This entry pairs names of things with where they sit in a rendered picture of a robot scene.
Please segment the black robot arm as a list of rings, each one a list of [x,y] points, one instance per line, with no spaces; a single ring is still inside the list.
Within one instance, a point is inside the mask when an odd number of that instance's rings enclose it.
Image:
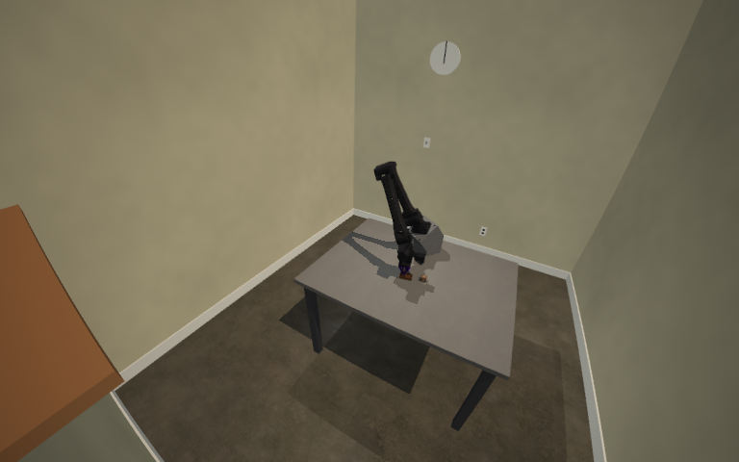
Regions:
[[[389,172],[390,174],[386,172]],[[414,250],[412,251],[413,239],[412,234],[411,232],[409,232],[407,226],[413,226],[411,229],[412,233],[427,234],[431,223],[429,221],[426,221],[424,223],[424,220],[422,219],[422,214],[419,209],[415,209],[411,204],[407,193],[404,190],[402,183],[398,177],[396,171],[396,162],[387,162],[385,164],[377,166],[374,169],[374,174],[376,180],[381,180],[383,184],[390,212],[392,215],[395,240],[398,245],[397,259],[400,262],[411,264],[411,257],[415,257],[414,260],[422,265],[424,263],[425,254],[415,252]],[[401,213],[399,203],[404,214],[403,212]],[[412,254],[410,255],[410,253]]]

